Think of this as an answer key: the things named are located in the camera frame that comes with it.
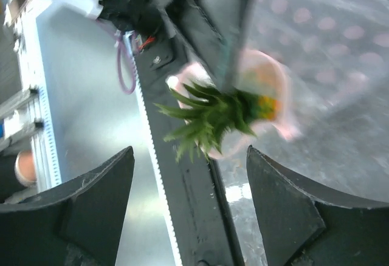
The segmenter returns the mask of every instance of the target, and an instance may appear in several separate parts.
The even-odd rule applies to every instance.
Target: pineapple crown
[[[164,140],[180,140],[177,149],[177,162],[185,151],[189,151],[191,160],[195,144],[200,155],[202,148],[205,156],[211,148],[221,153],[221,143],[225,133],[234,129],[244,134],[255,135],[249,124],[258,119],[258,95],[234,89],[231,93],[220,93],[213,86],[201,86],[192,82],[184,84],[191,96],[185,97],[171,89],[172,96],[186,105],[186,108],[156,104],[160,112],[174,118],[186,120],[187,125],[169,133]]]

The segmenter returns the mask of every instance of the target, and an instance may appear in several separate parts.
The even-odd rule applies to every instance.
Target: pineapple leaf
[[[192,140],[183,139],[177,149],[177,156],[176,161],[179,162],[182,156],[184,155],[185,151],[188,151],[190,149],[193,149],[193,146],[195,144]]]
[[[169,133],[166,137],[164,137],[164,141],[170,142],[180,137],[188,137],[191,135],[196,136],[200,129],[202,129],[202,123],[200,121],[192,121],[188,123],[188,125],[183,125],[175,131]]]
[[[178,93],[177,91],[175,91],[173,89],[170,89],[170,92],[173,95],[173,97],[175,99],[177,99],[178,101],[180,101],[182,104],[189,105],[189,106],[191,106],[193,108],[195,108],[195,107],[202,108],[204,106],[210,106],[211,105],[211,103],[209,101],[201,101],[201,100],[190,99],[190,98],[187,98],[187,97],[181,95],[180,93]]]
[[[194,81],[192,81],[192,85],[193,87],[202,92],[202,93],[205,93],[209,96],[214,96],[214,97],[219,97],[220,95],[222,95],[219,90],[217,90],[217,88],[215,87],[212,87],[212,86],[202,86],[202,85],[199,85],[198,83],[195,83]]]
[[[242,105],[244,121],[251,123],[258,118],[258,95],[239,91],[238,98]]]
[[[244,121],[244,111],[239,99],[236,99],[235,128],[244,134],[255,136],[250,126]]]
[[[223,98],[223,102],[231,111],[234,111],[237,110],[236,105],[239,104],[239,99],[236,95],[229,95]]]
[[[200,158],[201,153],[202,153],[202,150],[201,150],[200,146],[201,146],[201,143],[198,142],[198,143],[197,143],[197,156],[198,156],[199,158]]]
[[[195,151],[195,143],[191,147],[189,147],[189,159],[193,163],[193,152]]]
[[[179,119],[185,119],[185,120],[196,119],[202,113],[201,109],[195,109],[195,108],[182,109],[179,107],[170,107],[161,104],[155,104],[155,105],[160,109],[161,113]]]
[[[202,140],[202,147],[204,149],[204,152],[208,154],[208,152],[212,149],[214,144],[214,141],[212,140],[212,136],[208,135],[208,137],[204,137]]]
[[[214,136],[215,136],[215,148],[218,150],[218,152],[221,152],[221,142],[223,139],[223,136],[225,132],[227,131],[227,126],[225,123],[220,123],[215,127]]]
[[[184,84],[184,87],[185,87],[185,90],[187,90],[189,93],[191,93],[193,96],[197,97],[197,98],[200,98],[200,99],[206,99],[208,101],[212,101],[214,98],[214,96],[210,96],[209,94],[207,93],[203,93],[189,85],[186,85]]]

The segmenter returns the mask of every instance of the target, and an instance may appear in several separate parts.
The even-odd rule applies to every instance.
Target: black metal bar
[[[188,48],[202,60],[216,87],[235,83],[241,46],[246,40],[250,0],[171,0],[166,14]]]
[[[217,167],[203,156],[192,163],[185,155],[176,163],[178,143],[163,141],[168,132],[184,125],[183,121],[161,115],[154,105],[178,107],[165,80],[187,64],[187,57],[177,38],[170,41],[174,52],[170,63],[151,70],[153,56],[147,60],[147,53],[141,60],[136,57],[136,63],[182,263],[244,265]]]

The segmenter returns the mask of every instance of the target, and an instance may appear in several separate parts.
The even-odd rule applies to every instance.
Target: robotic arm
[[[227,91],[235,80],[236,62],[244,39],[249,0],[59,0],[91,19],[111,21],[120,31],[135,30],[142,47],[154,56],[153,46],[167,49],[153,68],[172,62],[175,52],[166,44],[169,28],[208,70],[216,87]]]

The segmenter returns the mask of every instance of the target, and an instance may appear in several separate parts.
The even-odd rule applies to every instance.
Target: screw
[[[155,59],[153,59],[154,64],[159,64],[160,63],[160,57],[157,56]]]

